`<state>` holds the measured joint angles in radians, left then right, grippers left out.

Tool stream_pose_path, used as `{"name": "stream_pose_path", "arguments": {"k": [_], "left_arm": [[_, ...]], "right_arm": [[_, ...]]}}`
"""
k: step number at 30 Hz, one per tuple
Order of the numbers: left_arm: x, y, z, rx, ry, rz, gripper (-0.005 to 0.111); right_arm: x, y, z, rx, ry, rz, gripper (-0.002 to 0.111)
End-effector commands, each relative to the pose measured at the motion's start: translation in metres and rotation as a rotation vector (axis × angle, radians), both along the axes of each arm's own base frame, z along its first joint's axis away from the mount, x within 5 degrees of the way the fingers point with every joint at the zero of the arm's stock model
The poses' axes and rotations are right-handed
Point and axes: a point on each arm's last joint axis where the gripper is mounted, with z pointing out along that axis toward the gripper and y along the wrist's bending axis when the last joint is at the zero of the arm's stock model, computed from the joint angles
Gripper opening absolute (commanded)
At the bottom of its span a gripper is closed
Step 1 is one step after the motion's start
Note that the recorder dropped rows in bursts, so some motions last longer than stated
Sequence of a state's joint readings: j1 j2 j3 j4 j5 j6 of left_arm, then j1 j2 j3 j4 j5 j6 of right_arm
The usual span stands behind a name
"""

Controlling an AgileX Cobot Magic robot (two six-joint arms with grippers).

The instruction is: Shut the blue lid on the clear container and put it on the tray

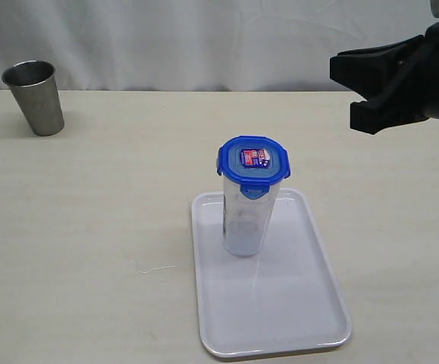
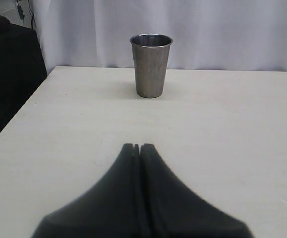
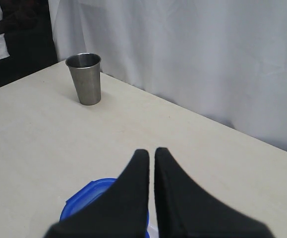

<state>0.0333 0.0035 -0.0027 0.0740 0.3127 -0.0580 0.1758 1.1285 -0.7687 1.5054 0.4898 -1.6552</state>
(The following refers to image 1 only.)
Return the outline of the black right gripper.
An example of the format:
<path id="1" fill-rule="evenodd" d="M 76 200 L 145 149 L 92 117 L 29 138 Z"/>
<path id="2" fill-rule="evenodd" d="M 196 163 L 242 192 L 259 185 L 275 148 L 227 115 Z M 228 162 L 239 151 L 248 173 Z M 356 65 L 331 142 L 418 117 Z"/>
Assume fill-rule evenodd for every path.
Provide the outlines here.
<path id="1" fill-rule="evenodd" d="M 428 54 L 419 72 L 408 69 L 423 43 Z M 387 90 L 403 70 L 411 85 Z M 330 58 L 330 78 L 364 98 L 350 104 L 352 130 L 375 135 L 387 128 L 439 119 L 439 23 L 430 26 L 425 36 L 338 53 Z"/>

